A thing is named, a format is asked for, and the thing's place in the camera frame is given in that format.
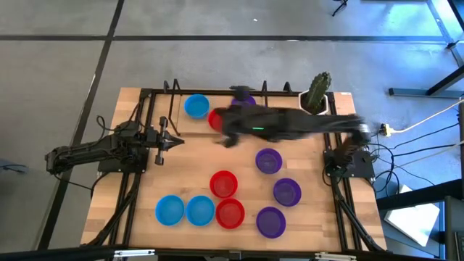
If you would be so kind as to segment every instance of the potted cactus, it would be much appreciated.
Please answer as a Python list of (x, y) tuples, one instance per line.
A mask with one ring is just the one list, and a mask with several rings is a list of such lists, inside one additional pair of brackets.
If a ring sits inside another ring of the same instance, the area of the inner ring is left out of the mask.
[(331, 75), (322, 72), (312, 80), (310, 89), (298, 95), (299, 108), (311, 115), (324, 115), (328, 111), (326, 91), (331, 85)]

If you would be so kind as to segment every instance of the gray floor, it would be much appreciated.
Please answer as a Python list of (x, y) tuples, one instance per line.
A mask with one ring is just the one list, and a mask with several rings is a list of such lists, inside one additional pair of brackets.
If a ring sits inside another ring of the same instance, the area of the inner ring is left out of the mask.
[[(0, 34), (106, 34), (115, 0), (0, 0)], [(446, 0), (434, 0), (452, 37), (463, 32)], [(132, 0), (125, 3), (120, 35), (344, 35), (440, 36), (427, 4), (420, 1), (350, 0), (330, 17), (338, 3), (327, 0), (213, 1)], [(387, 122), (401, 129), (444, 109), (454, 100), (390, 97), (391, 87), (428, 88), (457, 69), (444, 44), (329, 42), (115, 42), (88, 121), (84, 142), (98, 138), (96, 115), (111, 120), (119, 88), (161, 88), (179, 79), (182, 88), (227, 88), (247, 84), (279, 90), (286, 81), (296, 91), (308, 88), (322, 72), (332, 74), (331, 91), (349, 91), (357, 112), (373, 125)], [(44, 171), (44, 154), (69, 144), (91, 83), (101, 42), (0, 42), (0, 159), (26, 164), (30, 171), (0, 173), (0, 252), (32, 249), (55, 180)], [(463, 83), (453, 87), (463, 90)], [(404, 134), (380, 138), (393, 146), (457, 122), (449, 110)], [(453, 128), (397, 149), (453, 144)], [(397, 158), (401, 164), (423, 154)], [(388, 154), (382, 154), (385, 160)], [(458, 178), (457, 149), (406, 169), (441, 183)], [(376, 171), (388, 165), (378, 162)], [(74, 169), (72, 181), (90, 185), (96, 165)], [(427, 182), (397, 171), (413, 189)], [(86, 219), (88, 191), (70, 186), (51, 247), (77, 246)]]

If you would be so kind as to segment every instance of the plastic bowl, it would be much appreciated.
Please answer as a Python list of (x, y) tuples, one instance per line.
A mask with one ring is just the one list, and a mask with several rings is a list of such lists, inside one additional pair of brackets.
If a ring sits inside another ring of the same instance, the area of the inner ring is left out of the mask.
[(210, 102), (206, 96), (194, 94), (186, 100), (183, 108), (188, 116), (194, 119), (202, 119), (210, 110)]
[(215, 217), (215, 204), (207, 196), (195, 196), (187, 204), (186, 216), (193, 225), (208, 225)]
[(249, 96), (248, 99), (244, 101), (239, 101), (238, 99), (232, 100), (232, 105), (241, 105), (241, 106), (249, 106), (249, 105), (256, 105), (256, 101), (252, 96)]
[(262, 149), (256, 154), (256, 166), (265, 174), (274, 174), (282, 167), (282, 156), (275, 149)]
[(285, 207), (293, 207), (302, 198), (302, 190), (291, 178), (282, 178), (275, 182), (274, 198)]
[(263, 236), (275, 239), (285, 231), (286, 221), (280, 210), (275, 207), (265, 207), (256, 217), (256, 226)]
[(182, 220), (184, 213), (183, 201), (176, 195), (167, 195), (158, 201), (154, 213), (161, 224), (175, 225)]
[(234, 174), (227, 170), (216, 172), (210, 180), (211, 192), (220, 198), (228, 198), (235, 194), (239, 182)]
[(244, 206), (237, 199), (224, 199), (216, 208), (216, 220), (223, 228), (238, 228), (244, 218)]
[(216, 109), (212, 110), (208, 115), (208, 123), (213, 130), (219, 133), (223, 130), (223, 119), (216, 113)]

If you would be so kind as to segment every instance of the wooden tabletop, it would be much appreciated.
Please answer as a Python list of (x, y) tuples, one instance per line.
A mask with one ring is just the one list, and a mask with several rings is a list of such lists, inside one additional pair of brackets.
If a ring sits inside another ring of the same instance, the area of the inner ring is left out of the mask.
[[(138, 102), (140, 91), (140, 88), (121, 89), (112, 128), (129, 118)], [(350, 93), (335, 93), (334, 96), (339, 114), (355, 112)], [(130, 235), (131, 247), (340, 251), (331, 188), (323, 183), (321, 177), (322, 151), (325, 149), (322, 134), (280, 143), (268, 143), (251, 136), (243, 137), (238, 146), (226, 149), (214, 144), (213, 141), (218, 135), (211, 131), (206, 120), (192, 120), (185, 115), (183, 110), (185, 99), (186, 95), (175, 97), (172, 117), (185, 144), (163, 154), (164, 166), (154, 164), (156, 150), (150, 151), (146, 172), (141, 176)], [(212, 104), (211, 108), (214, 108), (226, 106), (232, 97), (208, 96), (208, 99)], [(262, 103), (260, 97), (255, 99), (258, 104)], [(297, 97), (268, 97), (268, 104), (270, 107), (298, 107)], [(157, 124), (160, 116), (167, 116), (169, 105), (170, 95), (156, 95), (153, 123)], [(147, 107), (146, 104), (142, 118), (146, 117)], [(174, 133), (172, 128), (168, 130), (171, 134)], [(332, 136), (332, 144), (335, 144), (334, 136)], [(262, 174), (254, 163), (256, 153), (266, 147), (276, 149), (283, 157), (281, 170), (273, 175)], [(196, 227), (186, 218), (174, 227), (167, 227), (157, 221), (154, 209), (158, 201), (168, 194), (178, 195), (185, 205), (193, 196), (206, 195), (217, 205), (220, 200), (209, 190), (209, 181), (219, 170), (231, 171), (239, 181), (239, 188), (233, 197), (245, 208), (245, 219), (240, 227), (226, 230), (215, 220), (205, 227)], [(92, 240), (115, 211), (121, 177), (121, 173), (111, 173), (96, 186), (82, 243)], [(301, 186), (302, 198), (294, 207), (283, 207), (273, 198), (273, 184), (284, 177), (293, 178)], [(372, 188), (362, 179), (352, 178), (350, 181), (358, 218), (376, 243), (386, 248)], [(286, 230), (277, 239), (267, 239), (262, 236), (255, 224), (257, 213), (267, 206), (277, 207), (286, 218)], [(120, 224), (117, 243), (122, 241), (124, 220), (125, 216)], [(349, 221), (346, 217), (344, 220), (349, 247), (353, 248)]]

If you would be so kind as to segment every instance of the cactus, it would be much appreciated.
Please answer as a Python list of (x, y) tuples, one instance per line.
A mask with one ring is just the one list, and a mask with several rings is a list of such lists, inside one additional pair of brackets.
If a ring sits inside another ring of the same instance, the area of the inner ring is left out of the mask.
[(310, 90), (304, 96), (306, 109), (313, 115), (322, 110), (322, 99), (328, 87), (331, 85), (331, 75), (328, 72), (322, 72), (312, 80)]

